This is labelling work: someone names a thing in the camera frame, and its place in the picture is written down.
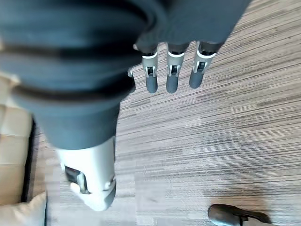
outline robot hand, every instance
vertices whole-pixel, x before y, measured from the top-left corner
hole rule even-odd
[[[0,0],[1,69],[18,75],[15,101],[33,113],[88,206],[105,210],[115,196],[119,104],[135,89],[129,68],[142,61],[146,88],[156,92],[157,45],[166,42],[174,93],[197,41],[190,86],[199,87],[250,1]]]

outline floor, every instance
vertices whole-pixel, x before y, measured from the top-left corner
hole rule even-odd
[[[194,44],[178,91],[166,92],[166,47],[158,92],[122,102],[112,207],[93,212],[73,195],[55,152],[39,136],[49,226],[211,226],[207,208],[263,211],[278,226],[301,225],[301,2],[254,0],[199,89],[189,87]]]

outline beige couch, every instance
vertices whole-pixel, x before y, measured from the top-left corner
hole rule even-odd
[[[20,202],[32,117],[12,100],[15,76],[0,72],[0,206]]]

